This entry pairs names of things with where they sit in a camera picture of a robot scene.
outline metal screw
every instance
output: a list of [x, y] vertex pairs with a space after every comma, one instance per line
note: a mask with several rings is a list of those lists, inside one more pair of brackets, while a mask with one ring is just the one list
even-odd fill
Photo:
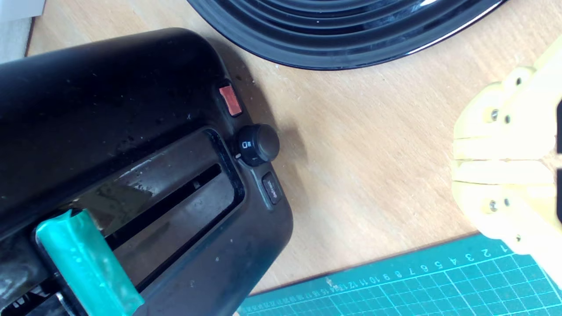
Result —
[[497, 120], [497, 114], [498, 112], [500, 112], [498, 109], [493, 109], [492, 110], [492, 121], [496, 121]]
[[496, 201], [494, 201], [494, 200], [490, 201], [490, 210], [491, 210], [492, 212], [497, 211]]

